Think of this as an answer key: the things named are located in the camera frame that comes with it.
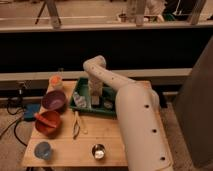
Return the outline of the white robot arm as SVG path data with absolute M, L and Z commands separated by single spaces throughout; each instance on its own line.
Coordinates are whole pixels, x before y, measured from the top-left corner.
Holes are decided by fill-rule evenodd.
M 83 68 L 92 80 L 117 92 L 115 109 L 129 171 L 174 171 L 157 93 L 143 83 L 107 70 L 101 55 L 86 60 Z

